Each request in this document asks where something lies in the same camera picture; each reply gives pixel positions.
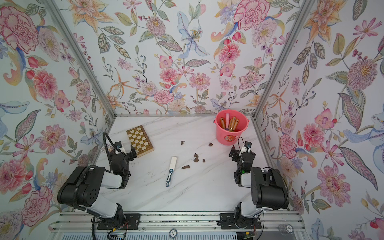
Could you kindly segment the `white blue cleaning brush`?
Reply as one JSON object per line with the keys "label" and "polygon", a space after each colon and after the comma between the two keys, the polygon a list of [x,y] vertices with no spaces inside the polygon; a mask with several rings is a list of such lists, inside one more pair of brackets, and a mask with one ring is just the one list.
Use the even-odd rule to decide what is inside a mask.
{"label": "white blue cleaning brush", "polygon": [[171,158],[171,163],[170,163],[170,167],[169,167],[169,173],[168,173],[168,177],[167,177],[167,180],[166,180],[166,187],[168,188],[171,184],[171,180],[172,180],[172,175],[176,169],[176,163],[177,163],[177,157],[173,156]]}

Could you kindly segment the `purple trowel pink handle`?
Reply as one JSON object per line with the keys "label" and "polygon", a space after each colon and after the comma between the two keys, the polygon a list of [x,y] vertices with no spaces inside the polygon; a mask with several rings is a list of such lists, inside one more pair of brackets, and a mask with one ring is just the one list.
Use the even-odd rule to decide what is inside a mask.
{"label": "purple trowel pink handle", "polygon": [[225,117],[226,117],[225,118],[225,130],[228,131],[229,127],[230,127],[230,120],[231,120],[230,113],[226,113]]}

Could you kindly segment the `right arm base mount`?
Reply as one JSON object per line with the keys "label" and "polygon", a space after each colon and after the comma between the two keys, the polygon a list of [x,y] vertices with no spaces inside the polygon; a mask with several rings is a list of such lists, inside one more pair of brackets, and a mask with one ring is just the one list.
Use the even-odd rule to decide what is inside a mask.
{"label": "right arm base mount", "polygon": [[260,218],[246,218],[241,214],[231,213],[220,213],[219,221],[217,225],[221,227],[222,230],[260,230],[262,229],[262,224]]}

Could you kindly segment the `green trowel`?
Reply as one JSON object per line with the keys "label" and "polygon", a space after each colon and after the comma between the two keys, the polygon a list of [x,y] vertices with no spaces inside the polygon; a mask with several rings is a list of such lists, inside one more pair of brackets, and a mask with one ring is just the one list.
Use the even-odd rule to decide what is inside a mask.
{"label": "green trowel", "polygon": [[232,128],[231,128],[231,130],[232,130],[233,132],[236,131],[237,126],[238,126],[238,124],[239,124],[239,121],[240,121],[240,120],[239,120],[238,118],[235,119],[235,121],[234,121],[234,123],[233,123],[233,126],[232,126]]}

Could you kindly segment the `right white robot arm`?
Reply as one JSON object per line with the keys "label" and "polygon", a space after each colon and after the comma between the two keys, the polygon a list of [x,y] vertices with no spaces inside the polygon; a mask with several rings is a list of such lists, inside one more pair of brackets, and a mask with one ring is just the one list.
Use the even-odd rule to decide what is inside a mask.
{"label": "right white robot arm", "polygon": [[279,170],[254,167],[256,154],[250,148],[231,148],[229,157],[236,162],[235,183],[249,188],[251,195],[235,208],[235,220],[254,219],[265,209],[277,211],[289,205],[288,187]]}

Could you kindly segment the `green hand fork wooden handle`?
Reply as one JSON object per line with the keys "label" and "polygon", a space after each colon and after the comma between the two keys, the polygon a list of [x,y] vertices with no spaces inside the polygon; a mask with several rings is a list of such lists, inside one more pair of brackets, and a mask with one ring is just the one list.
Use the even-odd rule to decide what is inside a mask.
{"label": "green hand fork wooden handle", "polygon": [[232,126],[233,126],[233,123],[234,123],[235,119],[236,119],[236,117],[232,117],[232,118],[230,119],[230,124],[229,124],[229,131],[230,131],[230,132],[232,132],[231,128],[232,128]]}

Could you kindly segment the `yellow trowel wooden handle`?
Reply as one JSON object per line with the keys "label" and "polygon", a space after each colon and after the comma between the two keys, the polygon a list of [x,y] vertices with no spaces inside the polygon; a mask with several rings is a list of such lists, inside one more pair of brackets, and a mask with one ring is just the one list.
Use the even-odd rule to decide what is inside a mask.
{"label": "yellow trowel wooden handle", "polygon": [[222,127],[222,129],[226,129],[226,123],[225,123],[225,120],[224,120],[224,118],[220,118],[220,123],[221,123],[221,127]]}

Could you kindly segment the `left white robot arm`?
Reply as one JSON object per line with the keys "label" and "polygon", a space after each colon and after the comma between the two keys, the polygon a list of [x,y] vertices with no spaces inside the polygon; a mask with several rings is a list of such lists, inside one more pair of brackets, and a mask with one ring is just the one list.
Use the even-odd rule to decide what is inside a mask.
{"label": "left white robot arm", "polygon": [[59,204],[74,207],[96,218],[123,221],[122,206],[100,195],[100,190],[124,189],[131,177],[129,164],[137,157],[137,153],[131,146],[130,152],[119,152],[109,157],[109,171],[96,165],[77,167],[58,192]]}

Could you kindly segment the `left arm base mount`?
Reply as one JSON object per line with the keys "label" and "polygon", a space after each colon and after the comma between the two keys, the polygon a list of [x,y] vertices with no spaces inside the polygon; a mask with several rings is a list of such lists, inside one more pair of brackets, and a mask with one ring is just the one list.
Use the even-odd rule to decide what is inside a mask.
{"label": "left arm base mount", "polygon": [[114,218],[101,218],[97,230],[112,230],[122,227],[122,230],[137,230],[140,224],[140,214],[119,215]]}

